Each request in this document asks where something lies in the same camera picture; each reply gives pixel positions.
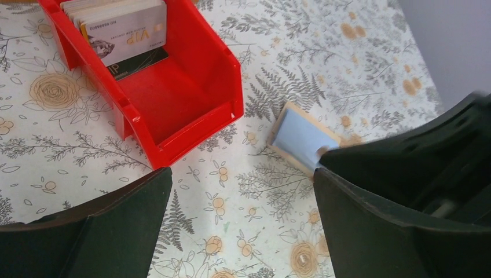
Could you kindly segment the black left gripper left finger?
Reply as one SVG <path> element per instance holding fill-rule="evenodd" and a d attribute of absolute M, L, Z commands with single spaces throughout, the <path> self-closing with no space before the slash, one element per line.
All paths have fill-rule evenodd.
<path fill-rule="evenodd" d="M 89 202 L 1 226 L 2 277 L 146 277 L 172 189 L 157 169 Z"/>

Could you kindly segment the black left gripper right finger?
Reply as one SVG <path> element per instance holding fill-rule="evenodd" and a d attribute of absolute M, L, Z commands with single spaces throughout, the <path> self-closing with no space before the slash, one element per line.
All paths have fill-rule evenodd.
<path fill-rule="evenodd" d="M 314 193 L 336 277 L 489 277 L 490 95 L 326 152 Z"/>

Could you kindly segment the beige card holder wallet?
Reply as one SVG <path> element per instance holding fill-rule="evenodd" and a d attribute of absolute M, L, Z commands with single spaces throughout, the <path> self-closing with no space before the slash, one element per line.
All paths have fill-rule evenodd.
<path fill-rule="evenodd" d="M 274 123 L 267 145 L 291 166 L 311 178 L 326 151 L 340 148 L 341 138 L 292 101 Z"/>

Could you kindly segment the red plastic bin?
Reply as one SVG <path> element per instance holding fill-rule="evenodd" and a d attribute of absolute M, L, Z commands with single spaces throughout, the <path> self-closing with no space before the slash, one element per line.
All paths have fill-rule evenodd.
<path fill-rule="evenodd" d="M 240 63 L 191 1 L 167 1 L 168 57 L 115 80 L 59 1 L 40 1 L 62 61 L 80 67 L 112 105 L 121 138 L 133 136 L 153 169 L 171 166 L 243 116 Z"/>

